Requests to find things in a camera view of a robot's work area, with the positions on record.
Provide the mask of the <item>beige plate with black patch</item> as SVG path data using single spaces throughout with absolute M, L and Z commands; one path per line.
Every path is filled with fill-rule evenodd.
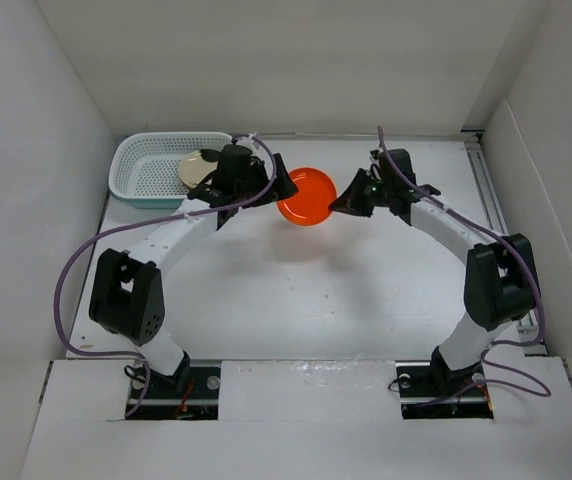
M 191 152 L 179 162 L 179 180 L 188 189 L 194 189 L 217 169 L 219 157 L 220 152 L 214 149 L 200 149 Z

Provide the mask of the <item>orange plate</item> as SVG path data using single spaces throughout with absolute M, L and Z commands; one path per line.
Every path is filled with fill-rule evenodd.
M 277 203 L 281 215 L 297 226 L 314 226 L 324 222 L 330 215 L 330 204 L 337 198 L 335 184 L 325 172 L 300 167 L 289 172 L 298 192 Z

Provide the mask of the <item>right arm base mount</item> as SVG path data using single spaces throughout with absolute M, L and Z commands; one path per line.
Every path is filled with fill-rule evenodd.
M 452 379 L 439 380 L 429 361 L 399 361 L 388 389 L 399 395 L 403 420 L 491 420 L 490 396 L 480 385 L 484 379 L 480 364 Z

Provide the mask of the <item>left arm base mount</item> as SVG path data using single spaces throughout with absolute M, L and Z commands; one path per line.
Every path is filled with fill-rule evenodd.
M 159 376 L 151 377 L 144 399 L 127 420 L 211 421 L 218 419 L 221 364 L 197 362 L 186 386 L 174 391 Z

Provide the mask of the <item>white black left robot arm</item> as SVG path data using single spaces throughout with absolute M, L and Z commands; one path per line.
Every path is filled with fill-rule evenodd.
M 285 200 L 298 191 L 280 154 L 272 155 L 271 172 L 240 143 L 200 154 L 214 161 L 214 171 L 189 191 L 176 220 L 124 251 L 107 249 L 99 256 L 89 304 L 90 319 L 135 346 L 150 365 L 156 387 L 171 397 L 188 387 L 190 357 L 163 326 L 164 275 L 240 209 Z

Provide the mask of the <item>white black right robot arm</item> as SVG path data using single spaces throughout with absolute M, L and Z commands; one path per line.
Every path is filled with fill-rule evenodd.
M 444 403 L 484 385 L 480 367 L 501 334 L 541 306 L 530 241 L 503 236 L 452 209 L 429 184 L 417 185 L 407 150 L 376 149 L 330 211 L 369 218 L 385 208 L 430 236 L 465 267 L 465 313 L 433 351 L 425 376 L 432 403 Z

